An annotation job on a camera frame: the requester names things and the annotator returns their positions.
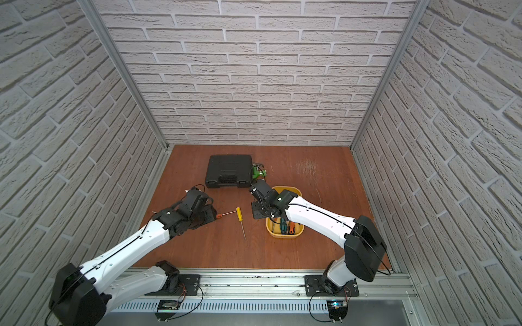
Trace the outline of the green black screwdriver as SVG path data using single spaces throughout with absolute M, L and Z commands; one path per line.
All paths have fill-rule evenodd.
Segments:
M 281 218 L 281 221 L 279 223 L 279 229 L 281 234 L 287 234 L 288 233 L 288 224 L 284 218 Z

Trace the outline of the yellow handled screwdriver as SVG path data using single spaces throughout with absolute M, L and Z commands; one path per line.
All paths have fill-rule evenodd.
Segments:
M 240 207 L 237 207 L 236 208 L 236 213 L 237 213 L 237 218 L 239 220 L 239 223 L 241 225 L 241 231 L 242 231 L 242 235 L 243 235 L 243 238 L 245 240 L 247 240 L 246 238 L 246 232 L 245 232 L 245 228 L 244 228 L 244 225 L 243 225 L 243 214 L 242 214 L 242 211 L 241 211 L 241 208 Z

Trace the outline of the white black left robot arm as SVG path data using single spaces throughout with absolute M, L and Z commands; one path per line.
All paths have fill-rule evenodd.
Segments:
M 166 292 L 186 297 L 189 287 L 179 270 L 166 260 L 131 277 L 121 274 L 157 247 L 216 221 L 213 198 L 192 187 L 186 195 L 153 214 L 133 235 L 100 256 L 58 272 L 49 301 L 49 315 L 60 325 L 96 325 L 114 308 L 149 293 Z

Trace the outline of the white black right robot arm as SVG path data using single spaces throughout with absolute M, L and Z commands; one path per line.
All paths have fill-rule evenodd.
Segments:
M 372 282 L 383 263 L 387 245 L 372 219 L 345 217 L 314 205 L 295 192 L 277 192 L 264 180 L 255 181 L 250 193 L 262 217 L 294 222 L 321 233 L 343 248 L 341 258 L 324 272 L 324 283 L 334 288 L 358 278 Z

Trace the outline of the yellow plastic storage box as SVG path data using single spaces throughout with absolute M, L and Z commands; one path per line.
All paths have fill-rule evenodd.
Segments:
M 270 219 L 266 220 L 266 230 L 276 239 L 295 239 L 299 237 L 305 230 L 304 225 L 297 224 L 278 217 L 276 224 Z

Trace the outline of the green plastic nozzle tool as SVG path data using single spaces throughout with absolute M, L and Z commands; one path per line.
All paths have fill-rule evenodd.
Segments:
M 265 180 L 267 176 L 267 172 L 265 169 L 265 166 L 263 164 L 253 164 L 252 165 L 252 179 L 258 180 L 263 179 Z

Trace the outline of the black plastic tool case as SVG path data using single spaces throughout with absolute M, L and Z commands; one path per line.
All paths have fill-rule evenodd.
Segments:
M 252 157 L 250 155 L 214 155 L 209 158 L 205 176 L 208 188 L 250 187 Z

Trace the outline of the left controller board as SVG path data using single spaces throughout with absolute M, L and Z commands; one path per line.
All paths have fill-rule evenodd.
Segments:
M 170 321 L 177 314 L 182 301 L 179 300 L 161 300 L 155 312 L 158 321 Z

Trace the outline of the controller board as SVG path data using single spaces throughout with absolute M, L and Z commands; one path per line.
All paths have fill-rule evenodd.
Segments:
M 182 301 L 179 300 L 161 300 L 155 312 L 158 321 L 170 321 L 177 314 Z
M 327 311 L 328 316 L 330 320 L 333 323 L 336 322 L 343 322 L 344 318 L 348 314 L 348 303 L 346 301 L 338 301 L 338 300 L 328 300 L 326 302 L 327 304 Z

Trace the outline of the right controller board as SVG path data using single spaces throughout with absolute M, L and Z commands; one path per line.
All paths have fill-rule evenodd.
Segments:
M 328 300 L 326 302 L 327 304 L 327 311 L 328 316 L 330 320 L 333 323 L 336 322 L 343 322 L 344 318 L 348 314 L 348 303 L 346 301 L 338 301 L 338 300 Z

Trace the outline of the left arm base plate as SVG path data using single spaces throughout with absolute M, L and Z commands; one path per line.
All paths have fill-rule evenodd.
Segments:
M 200 284 L 200 274 L 181 274 L 175 280 L 168 279 L 164 287 L 146 296 L 197 296 L 201 291 L 198 289 Z

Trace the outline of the aluminium front rail frame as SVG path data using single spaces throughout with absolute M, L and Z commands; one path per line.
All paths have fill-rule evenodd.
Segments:
M 140 274 L 147 269 L 130 268 L 122 278 Z M 185 313 L 245 313 L 245 314 L 297 314 L 327 319 L 328 300 L 346 301 L 346 322 L 355 320 L 360 314 L 374 325 L 379 318 L 378 302 L 398 303 L 403 308 L 402 316 L 409 325 L 430 325 L 420 293 L 413 285 L 409 274 L 377 275 L 372 282 L 355 279 L 359 297 L 313 295 L 305 292 L 305 275 L 322 275 L 319 270 L 263 270 L 263 269 L 212 269 L 182 268 L 181 274 L 200 274 L 197 296 L 184 298 L 175 296 L 140 296 L 110 312 L 155 313 L 161 300 L 179 300 L 182 305 L 175 316 Z

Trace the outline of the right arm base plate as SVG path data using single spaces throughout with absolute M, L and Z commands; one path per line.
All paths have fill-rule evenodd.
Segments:
M 304 289 L 308 297 L 313 295 L 359 297 L 360 292 L 355 279 L 348 281 L 344 286 L 335 285 L 325 275 L 305 275 Z

